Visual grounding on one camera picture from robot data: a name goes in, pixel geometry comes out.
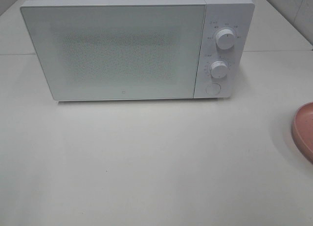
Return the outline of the round white door button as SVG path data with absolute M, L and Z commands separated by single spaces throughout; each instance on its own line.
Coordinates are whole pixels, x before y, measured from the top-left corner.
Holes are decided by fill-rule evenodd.
M 221 86 L 218 83 L 211 83 L 206 87 L 205 91 L 211 96 L 216 96 L 221 92 Z

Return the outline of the white microwave oven body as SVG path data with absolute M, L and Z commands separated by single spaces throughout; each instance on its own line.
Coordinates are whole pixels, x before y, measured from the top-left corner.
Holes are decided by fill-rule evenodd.
M 228 98 L 232 93 L 255 8 L 251 0 L 26 0 L 20 11 L 23 7 L 176 5 L 205 6 L 194 95 L 189 99 Z M 215 33 L 225 27 L 235 31 L 236 40 L 232 48 L 221 50 L 216 45 Z M 215 61 L 224 61 L 228 66 L 228 74 L 222 79 L 211 76 L 210 66 Z M 211 96 L 205 91 L 211 83 L 221 86 L 221 92 L 216 96 Z

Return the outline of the lower white timer knob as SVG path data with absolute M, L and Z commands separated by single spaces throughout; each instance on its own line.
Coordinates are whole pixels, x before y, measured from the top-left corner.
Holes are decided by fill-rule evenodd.
M 228 66 L 224 61 L 215 61 L 210 66 L 211 76 L 215 79 L 222 79 L 228 74 Z

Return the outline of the white microwave door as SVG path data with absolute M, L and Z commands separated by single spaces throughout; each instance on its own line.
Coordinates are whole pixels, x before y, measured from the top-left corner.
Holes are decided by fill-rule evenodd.
M 204 5 L 23 7 L 56 101 L 194 95 Z

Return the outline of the pink round plate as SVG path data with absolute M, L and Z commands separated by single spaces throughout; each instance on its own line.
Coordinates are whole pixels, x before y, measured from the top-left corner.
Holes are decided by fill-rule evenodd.
M 295 113 L 291 135 L 302 155 L 313 163 L 313 103 L 301 106 Z

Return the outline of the upper white power knob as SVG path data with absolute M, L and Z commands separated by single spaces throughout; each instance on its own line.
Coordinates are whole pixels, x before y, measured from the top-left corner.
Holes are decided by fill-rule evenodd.
M 219 49 L 228 50 L 235 44 L 236 33 L 230 27 L 225 27 L 215 33 L 215 42 Z

